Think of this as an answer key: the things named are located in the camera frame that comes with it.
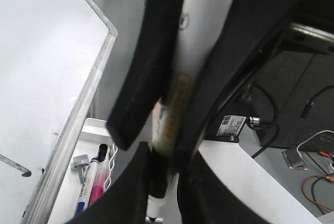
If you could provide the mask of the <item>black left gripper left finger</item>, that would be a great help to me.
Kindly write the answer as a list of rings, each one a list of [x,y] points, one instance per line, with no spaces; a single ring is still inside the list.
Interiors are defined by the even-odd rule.
[[[128,150],[163,93],[183,0],[146,0],[134,56],[107,120],[116,146]]]

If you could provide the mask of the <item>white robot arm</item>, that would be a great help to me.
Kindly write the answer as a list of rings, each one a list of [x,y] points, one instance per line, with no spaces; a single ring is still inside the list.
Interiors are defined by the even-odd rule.
[[[146,0],[132,64],[107,121],[127,150],[155,103],[164,113],[151,184],[178,175],[181,215],[190,223],[268,223],[198,152],[211,120],[263,67],[259,50],[281,34],[300,0]]]

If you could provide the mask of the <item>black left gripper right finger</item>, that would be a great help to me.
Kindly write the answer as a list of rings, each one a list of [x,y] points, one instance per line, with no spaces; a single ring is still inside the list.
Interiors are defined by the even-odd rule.
[[[299,0],[233,0],[222,32],[201,69],[172,153],[172,169],[185,171],[219,107],[267,60],[257,54],[287,24]]]

